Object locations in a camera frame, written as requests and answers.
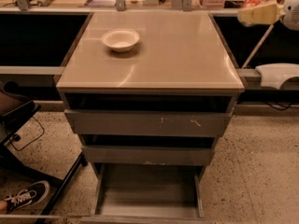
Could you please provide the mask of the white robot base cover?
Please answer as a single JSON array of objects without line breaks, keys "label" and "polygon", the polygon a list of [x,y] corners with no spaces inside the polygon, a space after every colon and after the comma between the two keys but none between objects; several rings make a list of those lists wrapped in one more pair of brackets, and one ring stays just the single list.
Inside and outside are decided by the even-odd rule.
[{"label": "white robot base cover", "polygon": [[270,63],[255,67],[261,76],[261,86],[279,90],[289,79],[299,77],[299,64]]}]

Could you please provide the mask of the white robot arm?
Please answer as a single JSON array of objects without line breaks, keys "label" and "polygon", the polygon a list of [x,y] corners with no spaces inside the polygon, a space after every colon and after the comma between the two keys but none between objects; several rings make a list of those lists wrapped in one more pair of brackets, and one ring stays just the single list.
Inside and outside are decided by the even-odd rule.
[{"label": "white robot arm", "polygon": [[240,8],[238,20],[245,25],[274,25],[280,21],[290,30],[299,31],[299,0],[261,2],[253,7]]}]

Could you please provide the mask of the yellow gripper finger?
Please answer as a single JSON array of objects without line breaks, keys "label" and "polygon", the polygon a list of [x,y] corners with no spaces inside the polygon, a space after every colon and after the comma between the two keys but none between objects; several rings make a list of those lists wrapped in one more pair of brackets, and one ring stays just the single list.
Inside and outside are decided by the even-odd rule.
[{"label": "yellow gripper finger", "polygon": [[284,15],[284,6],[276,0],[267,1],[253,7],[238,10],[238,21],[245,25],[271,25]]}]

